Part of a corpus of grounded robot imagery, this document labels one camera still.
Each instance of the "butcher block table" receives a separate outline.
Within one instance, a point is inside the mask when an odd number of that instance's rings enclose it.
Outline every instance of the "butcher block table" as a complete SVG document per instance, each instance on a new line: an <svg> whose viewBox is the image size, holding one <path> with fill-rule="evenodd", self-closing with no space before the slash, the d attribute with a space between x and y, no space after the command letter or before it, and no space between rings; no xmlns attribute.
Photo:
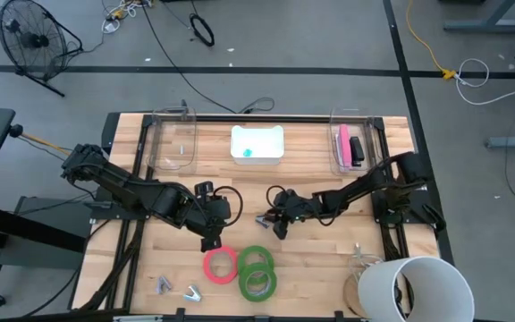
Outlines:
<svg viewBox="0 0 515 322"><path fill-rule="evenodd" d="M112 142L110 162L131 171L140 126L144 114L120 114ZM345 317L356 317L343 302L343 284L350 275L348 262L355 243L363 253L384 257L379 225L372 217L370 196L352 203L347 211L328 227L317 220L295 223L288 228L287 238L280 241L271 227L265 229L255 222L270 207L266 190L271 185L294 189L309 198L312 192L339 189L355 177L332 172L331 145L328 143L327 122L315 116L288 115L199 115L196 169L190 174L159 175L155 179L180 182L194 191L194 185L211 181L217 188L229 185L243 197L241 219L224 228L222 244L240 252L251 245L261 245L274 257L277 288L274 295L262 302L243 298L238 279L229 284L214 284L204 275L200 252L200 236L186 228L178 230L161 220L147 220L140 247L138 269L132 291L131 314L174 314L185 308L187 315L213 316L272 316L272 317L334 317L342 311ZM409 123L405 117L383 117L384 133L390 156L413 150ZM230 155L231 130L234 125L251 128L271 128L281 125L284 130L285 152L279 165L236 165ZM148 153L148 139L145 154ZM142 158L140 176L144 178L147 157ZM230 191L227 197L232 217L240 205ZM129 238L135 223L131 223ZM72 307L78 308L89 300L103 283L113 266L114 254L121 229L120 220L112 220L89 241ZM434 231L428 225L404 225L409 254L439 256ZM128 265L118 284L115 307L122 306ZM156 293L156 281L165 276L173 289ZM188 286L195 284L201 302L182 298Z"/></svg>

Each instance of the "tape roll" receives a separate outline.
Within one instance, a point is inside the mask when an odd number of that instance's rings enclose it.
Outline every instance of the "tape roll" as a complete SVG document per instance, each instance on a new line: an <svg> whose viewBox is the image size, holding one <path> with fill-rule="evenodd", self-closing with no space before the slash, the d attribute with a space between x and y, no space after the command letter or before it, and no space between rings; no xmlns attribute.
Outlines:
<svg viewBox="0 0 515 322"><path fill-rule="evenodd" d="M225 253L230 257L230 260L232 261L232 271L228 273L226 276L217 276L212 272L212 257L216 254ZM228 284L230 283L235 276L238 274L238 264L237 264L237 257L236 252L231 247L228 246L222 246L219 249L216 250L210 250L207 252L206 256L204 257L204 274L206 274L206 277L216 283L216 284Z"/></svg>
<svg viewBox="0 0 515 322"><path fill-rule="evenodd" d="M244 267L246 267L248 265L248 263L246 263L246 259L248 258L248 256L250 254L254 254L254 253L257 253L258 255L263 257L266 261L265 264L268 265L272 271L274 270L275 265L274 265L274 257L272 256L272 254L265 248L254 245L254 246L249 246L245 250L242 250L240 253L240 256L238 257L238 272L240 272L240 274L241 274L241 271L244 269ZM266 280L267 280L267 276L265 276L265 275L262 275L259 277L251 277L249 279L249 284L250 285L262 284L262 283L265 283Z"/></svg>
<svg viewBox="0 0 515 322"><path fill-rule="evenodd" d="M266 279L264 282L266 286L263 290L258 292L252 292L249 290L249 281L252 279L252 275L255 273L261 273ZM269 299L275 292L277 287L277 276L275 275L272 268L264 263L253 263L245 266L243 271L240 272L240 279L238 281L240 285L241 295L248 301L265 301Z"/></svg>

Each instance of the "yellow cable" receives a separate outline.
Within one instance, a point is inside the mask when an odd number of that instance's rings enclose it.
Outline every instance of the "yellow cable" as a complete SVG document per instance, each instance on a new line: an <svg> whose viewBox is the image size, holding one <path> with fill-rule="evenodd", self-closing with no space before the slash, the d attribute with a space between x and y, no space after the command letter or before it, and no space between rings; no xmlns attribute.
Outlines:
<svg viewBox="0 0 515 322"><path fill-rule="evenodd" d="M67 156L69 155L69 152L67 152L67 151L63 150L62 148L57 147L57 146L56 146L55 144L53 144L53 143L49 143L49 142L47 142L47 141L45 141L45 140L42 140L42 139L40 139L40 138L38 138L38 137L34 137L34 136L29 135L29 134L26 134L26 133L23 133L21 136L22 136L22 137L24 137L24 138L26 138L26 139L36 141L36 142L37 142L37 143L39 143L39 144L43 144L43 145L46 145L46 146L48 146L48 147L50 147L50 148L54 148L55 150L57 150L57 151L59 151L59 152L62 152L62 153L64 153L64 154L65 154L65 155L67 155Z"/></svg>
<svg viewBox="0 0 515 322"><path fill-rule="evenodd" d="M433 62L435 62L436 67L438 67L438 69L441 70L441 72L443 72L443 78L445 80L449 80L449 79L453 78L454 75L456 75L456 71L450 71L450 70L447 70L446 68L443 68L436 61L435 53L433 53L433 50L430 48L430 46L423 39L421 39L419 36L417 36L417 34L415 33L415 30L413 30L412 26L410 26L410 17L409 16L410 16L411 8L412 8L412 0L409 0L409 6L407 7L406 17L407 17L407 25L409 26L410 33L416 40L418 40L419 43L421 43L424 47L426 47L426 49L428 49L428 52L430 52L431 57L433 57Z"/></svg>

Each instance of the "pink object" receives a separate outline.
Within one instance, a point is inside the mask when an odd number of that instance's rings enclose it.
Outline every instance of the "pink object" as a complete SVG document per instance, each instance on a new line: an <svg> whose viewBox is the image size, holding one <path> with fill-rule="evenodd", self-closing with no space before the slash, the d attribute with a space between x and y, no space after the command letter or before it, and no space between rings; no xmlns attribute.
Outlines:
<svg viewBox="0 0 515 322"><path fill-rule="evenodd" d="M347 127L347 124L339 125L339 142L337 144L341 147L342 165L351 166L353 157L350 153L349 127Z"/></svg>
<svg viewBox="0 0 515 322"><path fill-rule="evenodd" d="M217 253L227 254L230 257L230 260L232 261L232 271L226 276L221 277L214 275L214 273L212 272L212 268L210 267L212 257ZM204 273L210 281L216 284L230 283L233 280L233 278L238 274L238 257L236 256L235 250L228 246L222 246L217 250L208 251L206 253L206 256L204 257Z"/></svg>

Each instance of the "green tape roll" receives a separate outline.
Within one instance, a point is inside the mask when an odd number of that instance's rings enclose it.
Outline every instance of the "green tape roll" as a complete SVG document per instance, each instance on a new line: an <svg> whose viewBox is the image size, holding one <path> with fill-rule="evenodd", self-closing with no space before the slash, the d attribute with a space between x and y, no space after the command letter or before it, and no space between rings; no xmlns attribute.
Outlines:
<svg viewBox="0 0 515 322"><path fill-rule="evenodd" d="M246 259L248 258L248 256L250 254L254 254L254 253L257 253L261 257L265 258L266 259L265 264L268 265L272 271L274 270L274 257L272 256L272 254L269 251L267 251L265 248L254 245L254 246L249 246L245 250L242 250L240 255L238 255L238 274L241 274L241 272L248 265L246 263ZM251 277L249 279L249 284L250 285L262 284L262 283L265 283L266 281L267 281L267 276L262 275L260 277Z"/></svg>
<svg viewBox="0 0 515 322"><path fill-rule="evenodd" d="M241 295L243 295L246 300L265 301L274 294L275 287L277 286L277 276L270 266L264 263L253 263L245 266L243 271L238 273L240 274L238 283L240 285ZM266 283L266 287L259 292L251 292L248 289L249 281L252 279L251 275L255 273L261 273L265 278L264 283Z"/></svg>

